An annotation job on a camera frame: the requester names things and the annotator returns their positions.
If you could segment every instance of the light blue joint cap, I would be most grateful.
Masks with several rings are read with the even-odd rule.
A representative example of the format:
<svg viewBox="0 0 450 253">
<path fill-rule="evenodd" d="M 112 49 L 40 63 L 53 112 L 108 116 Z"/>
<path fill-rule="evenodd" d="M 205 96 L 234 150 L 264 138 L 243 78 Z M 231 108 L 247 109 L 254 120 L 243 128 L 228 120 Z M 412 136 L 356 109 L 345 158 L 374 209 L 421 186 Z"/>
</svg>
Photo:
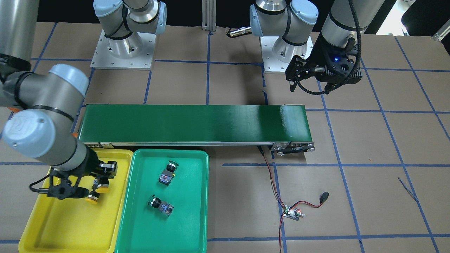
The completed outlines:
<svg viewBox="0 0 450 253">
<path fill-rule="evenodd" d="M 99 18 L 108 16 L 122 6 L 122 0 L 94 0 L 95 15 Z"/>
<path fill-rule="evenodd" d="M 53 146 L 56 129 L 47 114 L 30 109 L 18 112 L 8 120 L 3 134 L 8 146 L 24 156 L 37 158 Z"/>
<path fill-rule="evenodd" d="M 308 0 L 292 0 L 292 12 L 303 22 L 315 25 L 319 11 L 317 7 Z"/>
<path fill-rule="evenodd" d="M 159 2 L 159 18 L 158 25 L 156 26 L 155 34 L 163 34 L 166 30 L 166 21 L 167 21 L 167 7 L 163 2 Z"/>
<path fill-rule="evenodd" d="M 259 23 L 258 12 L 255 5 L 250 6 L 250 26 L 252 27 L 252 34 L 257 37 L 263 37 L 261 24 Z"/>
<path fill-rule="evenodd" d="M 65 64 L 57 64 L 52 67 L 49 73 L 53 73 L 58 77 L 66 80 L 75 89 L 77 89 L 83 95 L 83 97 L 86 96 L 89 79 L 78 68 Z"/>
</svg>

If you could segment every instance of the tray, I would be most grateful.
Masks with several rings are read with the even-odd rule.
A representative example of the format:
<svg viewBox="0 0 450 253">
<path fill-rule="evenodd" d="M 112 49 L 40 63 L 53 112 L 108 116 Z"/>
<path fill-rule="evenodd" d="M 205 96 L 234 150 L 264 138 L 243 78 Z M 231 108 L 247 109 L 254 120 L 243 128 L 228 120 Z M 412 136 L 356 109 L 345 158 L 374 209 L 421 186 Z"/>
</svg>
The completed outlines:
<svg viewBox="0 0 450 253">
<path fill-rule="evenodd" d="M 110 180 L 110 192 L 101 194 L 97 205 L 84 199 L 49 198 L 39 194 L 19 242 L 21 253 L 112 253 L 126 192 L 126 181 L 133 152 L 94 149 L 105 163 L 117 161 L 117 175 Z M 81 187 L 92 189 L 91 176 Z"/>
<path fill-rule="evenodd" d="M 179 166 L 170 185 L 164 185 L 158 179 L 169 160 Z M 137 150 L 116 253 L 206 252 L 208 174 L 209 157 L 203 151 Z M 153 194 L 174 206 L 169 217 L 147 205 Z"/>
</svg>

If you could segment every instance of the tiled floor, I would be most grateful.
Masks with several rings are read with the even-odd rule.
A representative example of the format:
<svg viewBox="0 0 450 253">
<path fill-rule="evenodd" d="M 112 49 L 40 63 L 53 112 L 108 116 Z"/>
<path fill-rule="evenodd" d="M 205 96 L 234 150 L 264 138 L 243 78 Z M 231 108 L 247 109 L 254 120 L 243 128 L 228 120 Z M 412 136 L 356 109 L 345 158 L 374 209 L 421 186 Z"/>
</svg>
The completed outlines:
<svg viewBox="0 0 450 253">
<path fill-rule="evenodd" d="M 450 252 L 450 57 L 429 37 L 363 35 L 364 79 L 325 96 L 289 92 L 263 73 L 258 39 L 225 30 L 167 27 L 153 70 L 93 70 L 93 24 L 39 23 L 33 68 L 71 64 L 90 78 L 84 104 L 304 104 L 316 151 L 271 157 L 284 202 L 306 217 L 286 220 L 284 252 Z M 312 90 L 323 89 L 314 79 Z M 73 132 L 83 118 L 80 108 Z M 12 114 L 0 108 L 0 125 Z M 211 158 L 208 251 L 277 252 L 280 210 L 256 147 L 205 147 Z M 0 252 L 17 251 L 47 171 L 0 141 Z M 402 179 L 417 201 L 397 178 Z"/>
</svg>

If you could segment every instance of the yellow tray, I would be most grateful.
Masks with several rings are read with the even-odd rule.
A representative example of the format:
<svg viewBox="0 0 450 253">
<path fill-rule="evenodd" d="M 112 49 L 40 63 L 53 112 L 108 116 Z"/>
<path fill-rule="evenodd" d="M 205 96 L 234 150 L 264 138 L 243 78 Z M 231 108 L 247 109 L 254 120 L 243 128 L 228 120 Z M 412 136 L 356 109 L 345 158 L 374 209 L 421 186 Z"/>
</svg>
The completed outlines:
<svg viewBox="0 0 450 253">
<path fill-rule="evenodd" d="M 97 205 L 84 199 L 49 198 L 39 194 L 19 242 L 21 253 L 113 253 L 122 215 L 128 171 L 133 152 L 94 149 L 100 160 L 117 162 L 111 190 L 101 194 Z M 92 190 L 91 176 L 80 186 Z"/>
</svg>

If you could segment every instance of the metal post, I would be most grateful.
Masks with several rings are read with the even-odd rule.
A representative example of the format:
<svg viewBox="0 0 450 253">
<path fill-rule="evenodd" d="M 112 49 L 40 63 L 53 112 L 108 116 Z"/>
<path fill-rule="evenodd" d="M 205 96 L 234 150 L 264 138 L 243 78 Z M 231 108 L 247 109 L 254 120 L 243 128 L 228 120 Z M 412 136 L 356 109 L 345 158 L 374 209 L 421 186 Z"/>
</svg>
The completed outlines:
<svg viewBox="0 0 450 253">
<path fill-rule="evenodd" d="M 450 32 L 450 19 L 447 21 L 447 23 L 445 23 L 443 27 L 439 29 L 439 31 L 437 31 L 437 33 L 434 34 L 433 39 L 435 41 L 441 41 L 449 32 Z"/>
<path fill-rule="evenodd" d="M 202 29 L 216 32 L 216 0 L 202 0 Z"/>
<path fill-rule="evenodd" d="M 0 54 L 30 61 L 39 0 L 0 0 Z"/>
</svg>

